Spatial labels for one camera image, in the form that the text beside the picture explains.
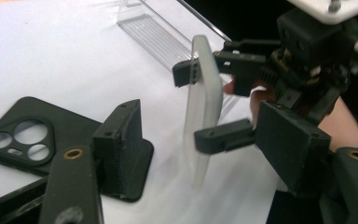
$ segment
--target white tabletop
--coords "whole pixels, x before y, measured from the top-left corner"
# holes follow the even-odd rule
[[[147,0],[188,38],[223,40],[174,0]],[[103,196],[105,223],[265,223],[277,179],[256,147],[214,155],[201,190],[190,185],[182,135],[187,88],[121,30],[118,1],[0,3],[0,118],[33,96],[100,122],[119,104],[141,100],[144,139],[155,154],[137,203]],[[220,122],[250,116],[233,101]],[[0,164],[0,196],[39,176]]]

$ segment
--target white table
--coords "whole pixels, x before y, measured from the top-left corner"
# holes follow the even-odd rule
[[[174,0],[151,6],[183,34],[223,40]],[[105,223],[265,223],[278,177],[256,147],[212,156],[202,190],[190,186],[181,148],[187,88],[116,24],[118,1],[0,3],[0,118],[33,96],[100,122],[121,103],[141,100],[144,138],[155,154],[143,198],[103,196]],[[238,98],[221,118],[250,116]],[[39,176],[0,164],[0,196]]]

